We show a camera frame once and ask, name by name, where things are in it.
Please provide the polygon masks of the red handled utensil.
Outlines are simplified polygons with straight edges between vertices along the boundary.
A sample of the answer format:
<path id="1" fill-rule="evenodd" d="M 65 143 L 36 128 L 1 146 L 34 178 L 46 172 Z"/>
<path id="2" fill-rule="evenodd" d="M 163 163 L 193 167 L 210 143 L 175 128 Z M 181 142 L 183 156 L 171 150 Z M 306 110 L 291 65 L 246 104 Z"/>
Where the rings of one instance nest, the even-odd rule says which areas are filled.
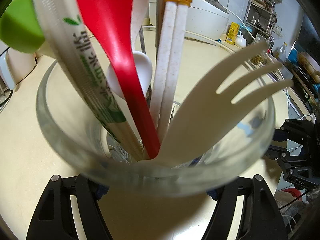
<path id="1" fill-rule="evenodd" d="M 136 71 L 131 47 L 133 0 L 77 0 L 86 27 L 99 41 L 118 78 L 121 90 L 150 158 L 159 139 Z"/>

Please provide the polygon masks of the disposable chopsticks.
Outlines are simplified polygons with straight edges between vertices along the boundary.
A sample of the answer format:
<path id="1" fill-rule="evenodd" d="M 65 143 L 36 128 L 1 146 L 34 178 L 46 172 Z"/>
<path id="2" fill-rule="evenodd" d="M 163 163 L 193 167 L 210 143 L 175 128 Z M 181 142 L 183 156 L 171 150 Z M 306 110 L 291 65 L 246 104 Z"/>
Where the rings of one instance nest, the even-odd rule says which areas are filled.
<path id="1" fill-rule="evenodd" d="M 144 149 L 119 107 L 76 0 L 33 0 L 45 39 L 72 85 L 109 135 L 136 161 Z"/>

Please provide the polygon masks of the speckled white banded chopsticks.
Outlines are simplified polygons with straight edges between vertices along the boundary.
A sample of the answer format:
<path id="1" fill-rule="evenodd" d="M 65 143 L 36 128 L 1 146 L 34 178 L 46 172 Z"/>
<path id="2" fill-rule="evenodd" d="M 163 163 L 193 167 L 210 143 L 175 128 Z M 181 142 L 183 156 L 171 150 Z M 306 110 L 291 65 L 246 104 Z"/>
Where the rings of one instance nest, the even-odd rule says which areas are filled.
<path id="1" fill-rule="evenodd" d="M 180 69 L 188 9 L 192 0 L 164 0 L 164 2 L 150 105 L 150 114 L 159 141 L 163 141 L 168 129 Z"/>

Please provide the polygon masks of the beige electric cooker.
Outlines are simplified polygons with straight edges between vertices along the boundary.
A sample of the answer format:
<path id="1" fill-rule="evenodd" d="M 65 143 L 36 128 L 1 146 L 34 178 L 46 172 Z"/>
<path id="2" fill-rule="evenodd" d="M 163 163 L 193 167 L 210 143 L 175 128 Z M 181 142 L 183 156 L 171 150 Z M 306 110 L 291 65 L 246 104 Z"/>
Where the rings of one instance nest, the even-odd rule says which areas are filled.
<path id="1" fill-rule="evenodd" d="M 36 65 L 35 53 L 22 53 L 1 41 L 1 81 L 10 90 L 14 90 Z"/>

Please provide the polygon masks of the yellow box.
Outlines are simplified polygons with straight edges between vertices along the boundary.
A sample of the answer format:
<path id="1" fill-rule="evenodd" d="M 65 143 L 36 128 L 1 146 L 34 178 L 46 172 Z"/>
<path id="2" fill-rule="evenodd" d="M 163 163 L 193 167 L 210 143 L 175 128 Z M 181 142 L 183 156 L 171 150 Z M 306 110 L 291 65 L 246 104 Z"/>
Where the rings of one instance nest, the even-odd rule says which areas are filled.
<path id="1" fill-rule="evenodd" d="M 231 44 L 231 45 L 235 44 L 235 39 L 238 35 L 239 28 L 240 28 L 240 25 L 238 25 L 237 23 L 235 22 L 231 23 L 227 37 L 226 37 L 226 42 L 228 44 Z"/>

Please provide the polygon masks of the wooden handled fork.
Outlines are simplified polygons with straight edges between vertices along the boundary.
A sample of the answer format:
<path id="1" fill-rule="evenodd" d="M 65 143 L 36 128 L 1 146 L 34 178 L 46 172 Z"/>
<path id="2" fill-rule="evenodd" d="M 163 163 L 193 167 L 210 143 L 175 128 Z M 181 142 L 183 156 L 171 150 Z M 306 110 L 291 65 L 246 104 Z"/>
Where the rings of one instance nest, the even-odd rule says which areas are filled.
<path id="1" fill-rule="evenodd" d="M 156 9 L 156 48 L 159 46 L 161 30 L 162 30 L 162 23 L 163 23 L 163 16 L 165 10 L 165 1 L 164 0 L 157 0 L 157 9 Z"/>

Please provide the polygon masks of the small white teapot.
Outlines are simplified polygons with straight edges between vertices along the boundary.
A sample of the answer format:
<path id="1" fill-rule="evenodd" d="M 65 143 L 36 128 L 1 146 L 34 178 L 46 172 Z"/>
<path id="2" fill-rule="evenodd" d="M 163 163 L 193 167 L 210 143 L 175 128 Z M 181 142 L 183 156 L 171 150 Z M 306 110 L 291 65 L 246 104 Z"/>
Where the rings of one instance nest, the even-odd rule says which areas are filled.
<path id="1" fill-rule="evenodd" d="M 240 34 L 238 34 L 236 36 L 234 44 L 239 48 L 245 48 L 246 47 L 247 41 L 244 38 L 244 36 L 242 35 L 242 31 L 240 31 Z"/>

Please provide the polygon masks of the white rice cooker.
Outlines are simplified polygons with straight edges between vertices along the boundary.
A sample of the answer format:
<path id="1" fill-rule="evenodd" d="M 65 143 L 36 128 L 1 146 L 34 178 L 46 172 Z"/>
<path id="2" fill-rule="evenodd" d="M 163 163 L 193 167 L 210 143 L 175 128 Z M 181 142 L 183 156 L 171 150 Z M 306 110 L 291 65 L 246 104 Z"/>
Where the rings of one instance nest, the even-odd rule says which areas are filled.
<path id="1" fill-rule="evenodd" d="M 218 40 L 228 21 L 229 13 L 218 0 L 192 0 L 188 8 L 185 38 L 207 43 Z"/>

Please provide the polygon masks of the blue plastic spork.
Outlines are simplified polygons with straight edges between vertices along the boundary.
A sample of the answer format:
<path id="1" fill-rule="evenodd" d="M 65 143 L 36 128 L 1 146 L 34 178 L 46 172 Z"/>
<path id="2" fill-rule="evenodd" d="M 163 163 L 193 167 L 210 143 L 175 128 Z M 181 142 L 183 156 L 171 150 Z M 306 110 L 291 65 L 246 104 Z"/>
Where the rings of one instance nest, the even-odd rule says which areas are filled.
<path id="1" fill-rule="evenodd" d="M 244 133 L 249 137 L 254 132 L 254 130 L 260 126 L 262 120 L 263 119 L 261 117 L 255 116 L 247 124 L 239 122 L 237 124 L 237 128 L 242 129 Z"/>

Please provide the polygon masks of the white plastic spork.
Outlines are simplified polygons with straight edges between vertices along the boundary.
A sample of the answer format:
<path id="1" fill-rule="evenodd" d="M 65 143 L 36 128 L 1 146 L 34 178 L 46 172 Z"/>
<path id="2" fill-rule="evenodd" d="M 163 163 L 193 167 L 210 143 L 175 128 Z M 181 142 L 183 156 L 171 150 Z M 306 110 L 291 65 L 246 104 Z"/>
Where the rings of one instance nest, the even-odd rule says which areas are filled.
<path id="1" fill-rule="evenodd" d="M 277 70 L 279 63 L 248 72 L 221 93 L 217 89 L 232 72 L 250 57 L 267 48 L 266 42 L 246 47 L 214 66 L 187 95 L 169 125 L 156 157 L 139 161 L 139 165 L 175 167 L 192 161 L 220 141 L 251 110 L 276 92 L 290 87 L 284 80 L 264 85 L 233 103 L 247 85 L 261 76 Z"/>

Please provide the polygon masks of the speckled beige large spoon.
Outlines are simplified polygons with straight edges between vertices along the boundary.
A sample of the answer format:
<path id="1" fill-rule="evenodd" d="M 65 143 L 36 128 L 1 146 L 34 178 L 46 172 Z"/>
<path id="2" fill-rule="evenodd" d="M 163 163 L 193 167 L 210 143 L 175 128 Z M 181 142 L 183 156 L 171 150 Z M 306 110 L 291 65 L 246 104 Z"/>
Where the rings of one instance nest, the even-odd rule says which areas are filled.
<path id="1" fill-rule="evenodd" d="M 133 0 L 131 13 L 131 48 L 135 49 L 136 38 L 146 16 L 149 0 Z"/>

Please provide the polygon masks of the clear glass tumbler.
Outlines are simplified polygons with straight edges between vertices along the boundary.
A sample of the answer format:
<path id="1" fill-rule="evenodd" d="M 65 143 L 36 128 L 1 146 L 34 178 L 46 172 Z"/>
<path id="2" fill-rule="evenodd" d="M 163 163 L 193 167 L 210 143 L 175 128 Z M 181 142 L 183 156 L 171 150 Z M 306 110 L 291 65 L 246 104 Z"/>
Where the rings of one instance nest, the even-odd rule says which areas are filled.
<path id="1" fill-rule="evenodd" d="M 198 161 L 176 167 L 139 165 L 110 137 L 57 61 L 40 82 L 36 114 L 51 148 L 87 178 L 105 186 L 160 196 L 198 193 L 243 175 L 266 152 L 276 122 L 274 100 L 268 98 L 240 121 L 247 124 L 255 116 L 263 119 L 249 137 L 235 126 Z"/>

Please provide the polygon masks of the small white plastic spoon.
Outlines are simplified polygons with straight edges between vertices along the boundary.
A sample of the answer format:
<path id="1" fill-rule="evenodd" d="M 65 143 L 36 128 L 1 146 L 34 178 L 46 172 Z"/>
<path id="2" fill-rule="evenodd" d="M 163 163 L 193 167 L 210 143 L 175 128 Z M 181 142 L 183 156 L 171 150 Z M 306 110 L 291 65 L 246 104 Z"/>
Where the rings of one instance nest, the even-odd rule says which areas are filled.
<path id="1" fill-rule="evenodd" d="M 132 53 L 140 85 L 144 96 L 146 96 L 152 78 L 152 62 L 150 58 L 141 51 L 134 50 Z M 116 93 L 117 96 L 125 100 L 124 94 L 122 93 L 120 84 L 111 64 L 109 64 L 107 69 L 106 81 L 112 92 Z"/>

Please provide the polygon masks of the glass spice jar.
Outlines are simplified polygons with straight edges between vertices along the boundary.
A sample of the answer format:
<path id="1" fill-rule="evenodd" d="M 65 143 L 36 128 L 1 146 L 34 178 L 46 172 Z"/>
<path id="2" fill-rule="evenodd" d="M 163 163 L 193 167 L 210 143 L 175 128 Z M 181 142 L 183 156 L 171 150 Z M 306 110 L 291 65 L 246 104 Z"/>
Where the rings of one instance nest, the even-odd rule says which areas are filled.
<path id="1" fill-rule="evenodd" d="M 257 33 L 253 44 L 260 43 L 260 42 L 265 42 L 268 45 L 268 48 L 250 58 L 250 63 L 253 64 L 255 68 L 261 65 L 266 65 L 268 63 L 271 63 L 271 60 L 267 56 L 267 53 L 270 49 L 271 41 L 265 38 L 264 36 L 260 35 L 259 33 Z"/>

